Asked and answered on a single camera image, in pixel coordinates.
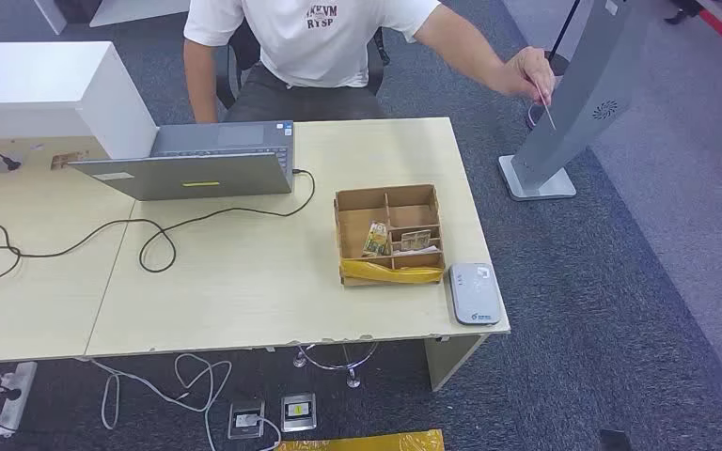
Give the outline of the person's left hand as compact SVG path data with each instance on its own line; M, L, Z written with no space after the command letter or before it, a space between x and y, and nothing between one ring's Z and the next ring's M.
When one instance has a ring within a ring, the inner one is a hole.
M503 71L503 94L530 98L545 106L551 104L556 77L542 49L523 48L505 63Z

